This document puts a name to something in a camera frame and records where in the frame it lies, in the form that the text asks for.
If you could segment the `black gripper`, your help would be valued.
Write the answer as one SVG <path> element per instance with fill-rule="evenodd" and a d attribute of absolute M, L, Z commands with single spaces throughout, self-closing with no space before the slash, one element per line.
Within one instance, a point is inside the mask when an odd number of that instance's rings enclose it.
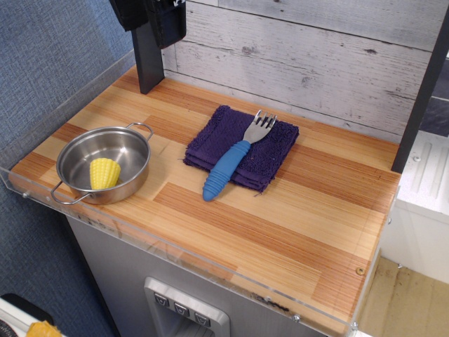
<path fill-rule="evenodd" d="M 159 49 L 175 44 L 187 33 L 186 1 L 111 0 L 110 4 L 126 32 L 149 23 Z"/>

